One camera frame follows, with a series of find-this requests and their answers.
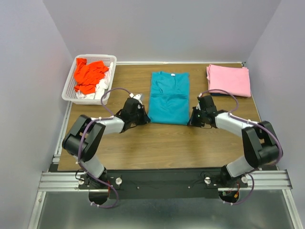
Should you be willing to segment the teal polo shirt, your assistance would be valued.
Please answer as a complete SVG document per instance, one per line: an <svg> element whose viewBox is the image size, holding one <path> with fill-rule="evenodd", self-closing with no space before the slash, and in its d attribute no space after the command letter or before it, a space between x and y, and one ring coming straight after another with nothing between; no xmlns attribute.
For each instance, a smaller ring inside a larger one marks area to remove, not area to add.
<svg viewBox="0 0 305 229"><path fill-rule="evenodd" d="M152 73L148 107L152 123L187 125L189 103L189 73Z"/></svg>

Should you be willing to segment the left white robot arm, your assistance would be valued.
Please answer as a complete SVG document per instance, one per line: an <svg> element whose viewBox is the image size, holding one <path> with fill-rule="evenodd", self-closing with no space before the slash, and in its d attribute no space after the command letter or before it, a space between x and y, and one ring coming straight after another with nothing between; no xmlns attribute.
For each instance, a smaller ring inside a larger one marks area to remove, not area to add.
<svg viewBox="0 0 305 229"><path fill-rule="evenodd" d="M80 115L64 137L62 148L76 158L77 164L87 172L83 181L94 188L103 188L108 182L107 169L96 156L102 136L123 133L150 122L141 98L141 94L130 94L123 108L108 118Z"/></svg>

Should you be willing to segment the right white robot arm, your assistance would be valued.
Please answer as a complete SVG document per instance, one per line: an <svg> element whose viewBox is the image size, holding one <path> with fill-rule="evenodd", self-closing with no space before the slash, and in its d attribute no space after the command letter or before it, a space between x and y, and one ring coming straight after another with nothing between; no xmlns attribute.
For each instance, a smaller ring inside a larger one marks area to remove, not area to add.
<svg viewBox="0 0 305 229"><path fill-rule="evenodd" d="M188 126L210 125L237 135L243 142L244 155L220 170L219 181L223 186L230 187L240 176L260 166L276 164L282 158L283 150L270 122L258 123L217 110L210 95L200 95L197 99L198 105L193 107Z"/></svg>

